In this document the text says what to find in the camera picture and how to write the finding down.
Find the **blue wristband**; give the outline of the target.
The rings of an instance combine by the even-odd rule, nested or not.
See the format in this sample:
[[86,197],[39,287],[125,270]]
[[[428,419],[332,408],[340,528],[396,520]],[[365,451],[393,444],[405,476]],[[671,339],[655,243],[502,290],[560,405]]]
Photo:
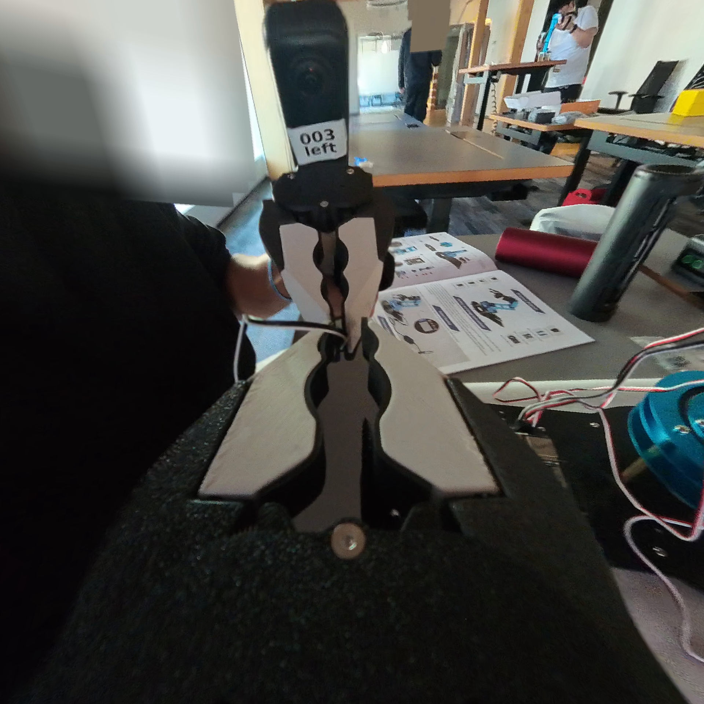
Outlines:
[[279,284],[283,282],[283,279],[276,268],[276,265],[274,264],[274,261],[272,259],[268,260],[267,264],[267,272],[268,272],[268,283],[269,287],[273,292],[278,296],[279,299],[285,301],[287,304],[290,304],[293,302],[292,298],[287,294],[284,293],[280,288]]

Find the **white foam sheet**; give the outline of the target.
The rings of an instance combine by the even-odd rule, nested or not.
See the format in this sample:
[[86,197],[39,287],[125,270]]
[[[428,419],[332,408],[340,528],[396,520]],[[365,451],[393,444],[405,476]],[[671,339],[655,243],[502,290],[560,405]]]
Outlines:
[[[496,393],[500,382],[465,383],[480,400],[491,404],[506,422],[515,422],[535,393],[512,383]],[[639,462],[627,429],[631,407],[642,394],[620,393],[605,410],[611,430],[617,468],[626,489],[654,514],[690,523],[694,509],[671,494]],[[615,483],[608,457],[603,419],[579,404],[546,411],[536,435],[548,436],[555,447],[559,469],[569,482],[612,567],[627,610],[646,645],[688,703],[703,702],[703,663],[682,647],[682,612],[670,590],[636,554],[624,535],[624,524],[638,515]],[[686,606],[691,627],[690,647],[703,658],[703,535],[691,543],[679,540],[651,520],[630,526],[638,552],[676,587]]]

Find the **person's left forearm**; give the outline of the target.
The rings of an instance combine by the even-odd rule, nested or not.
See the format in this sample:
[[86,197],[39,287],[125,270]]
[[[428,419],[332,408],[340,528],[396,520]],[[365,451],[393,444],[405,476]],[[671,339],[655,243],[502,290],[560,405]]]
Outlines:
[[231,254],[219,230],[180,212],[176,215],[184,238],[236,315],[266,319],[286,308],[269,286],[267,253]]

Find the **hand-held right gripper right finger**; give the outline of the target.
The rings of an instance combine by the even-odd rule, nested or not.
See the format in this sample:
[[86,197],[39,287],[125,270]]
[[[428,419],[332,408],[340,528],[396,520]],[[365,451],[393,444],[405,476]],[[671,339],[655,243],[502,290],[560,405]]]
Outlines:
[[370,381],[379,385],[386,457],[443,498],[499,493],[446,375],[390,333],[371,331]]

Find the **instruction booklet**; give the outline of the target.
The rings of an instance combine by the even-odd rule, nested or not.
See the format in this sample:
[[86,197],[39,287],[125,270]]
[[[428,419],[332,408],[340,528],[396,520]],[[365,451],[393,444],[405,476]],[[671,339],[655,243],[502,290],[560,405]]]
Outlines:
[[445,374],[591,344],[594,339],[447,234],[392,239],[391,286],[374,321]]

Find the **small black box device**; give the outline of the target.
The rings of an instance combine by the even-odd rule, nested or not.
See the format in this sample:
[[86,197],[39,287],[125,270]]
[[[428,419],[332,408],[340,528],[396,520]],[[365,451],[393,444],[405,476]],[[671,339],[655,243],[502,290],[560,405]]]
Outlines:
[[679,275],[703,285],[703,235],[691,237],[672,264]]

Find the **white plastic bag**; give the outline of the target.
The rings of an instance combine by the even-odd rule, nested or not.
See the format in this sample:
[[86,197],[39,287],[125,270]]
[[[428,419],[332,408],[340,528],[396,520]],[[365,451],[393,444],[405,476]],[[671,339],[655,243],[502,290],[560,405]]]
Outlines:
[[544,208],[534,216],[529,229],[597,242],[614,212],[613,207],[593,204]]

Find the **grey desk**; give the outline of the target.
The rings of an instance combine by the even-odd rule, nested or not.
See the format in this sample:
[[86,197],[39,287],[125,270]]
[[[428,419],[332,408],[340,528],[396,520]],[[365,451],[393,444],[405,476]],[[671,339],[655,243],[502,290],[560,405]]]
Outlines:
[[[574,382],[586,380],[611,380],[617,374],[625,358],[635,352],[637,344],[659,342],[671,333],[703,326],[703,313],[692,303],[686,304],[650,278],[664,282],[665,253],[673,253],[676,243],[684,238],[678,234],[666,234],[665,244],[656,246],[647,264],[655,272],[645,268],[636,274],[620,308],[606,322],[587,322],[568,313],[568,298],[572,293],[572,281],[556,274],[533,271],[510,263],[497,266],[528,285],[554,309],[570,322],[585,330],[594,342],[585,346],[551,351],[541,356],[524,357],[474,370],[459,372],[455,378],[464,383],[503,382],[508,377],[520,376],[528,382]],[[345,501],[345,507],[356,507],[360,489],[356,486],[361,470],[361,459],[346,458],[344,453],[358,452],[361,447],[360,428],[363,419],[374,419],[377,405],[367,390],[365,359],[360,356],[352,361],[341,361],[328,372],[330,394],[322,402],[322,427],[332,436],[326,439],[329,445],[328,460],[332,463],[327,487],[318,503],[307,509],[298,520],[301,527],[311,527],[317,520],[330,515],[328,500]],[[392,646],[390,637],[381,638],[381,621],[376,618],[362,620],[363,635],[373,639],[369,648],[360,652],[369,657],[373,668],[362,673],[367,664],[356,653],[346,647],[324,646],[316,655],[306,655],[305,664],[312,666],[314,675],[324,676],[325,694],[305,695],[305,702],[325,703],[449,703],[449,694],[441,694],[450,682],[450,676],[469,674],[470,666],[478,665],[478,656],[471,656],[468,664],[458,663],[439,672],[439,665],[430,664],[429,638],[418,637],[413,643],[411,655],[417,655],[414,664],[395,665],[392,660],[399,650]]]

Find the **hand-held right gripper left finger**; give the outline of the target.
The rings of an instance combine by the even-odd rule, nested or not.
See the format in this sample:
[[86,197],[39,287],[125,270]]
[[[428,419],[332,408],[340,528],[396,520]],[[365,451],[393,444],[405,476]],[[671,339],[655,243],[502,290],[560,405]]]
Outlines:
[[322,441],[311,384],[324,371],[325,338],[308,332],[253,376],[199,498],[261,500],[315,457]]

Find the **black chair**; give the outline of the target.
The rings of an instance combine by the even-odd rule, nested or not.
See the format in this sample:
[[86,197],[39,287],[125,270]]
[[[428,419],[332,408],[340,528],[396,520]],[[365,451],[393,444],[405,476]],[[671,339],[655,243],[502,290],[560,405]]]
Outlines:
[[621,115],[627,112],[636,114],[653,113],[657,102],[663,98],[661,91],[664,85],[671,78],[679,63],[678,60],[659,60],[649,72],[640,88],[636,92],[628,94],[629,98],[631,98],[631,103],[628,108],[620,107],[621,101],[627,95],[627,92],[611,91],[608,95],[615,96],[615,107],[600,108],[598,112],[605,115]]

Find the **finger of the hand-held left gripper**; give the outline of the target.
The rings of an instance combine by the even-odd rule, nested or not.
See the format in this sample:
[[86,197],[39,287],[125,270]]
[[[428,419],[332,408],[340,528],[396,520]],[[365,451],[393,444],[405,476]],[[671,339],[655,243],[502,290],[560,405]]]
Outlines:
[[334,271],[337,228],[332,222],[300,223],[268,199],[260,215],[260,238],[304,321],[334,324],[325,283]]
[[346,354],[354,355],[361,340],[363,320],[377,302],[384,273],[384,261],[393,238],[395,213],[387,198],[372,198],[353,217],[340,224],[338,242],[346,251],[341,277],[346,283],[344,324]]

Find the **red metal cylinder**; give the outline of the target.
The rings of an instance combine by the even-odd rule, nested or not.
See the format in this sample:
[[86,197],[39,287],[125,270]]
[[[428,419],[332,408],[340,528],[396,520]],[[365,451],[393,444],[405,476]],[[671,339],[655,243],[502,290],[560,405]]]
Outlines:
[[596,246],[597,242],[578,237],[508,227],[499,236],[495,259],[578,279]]

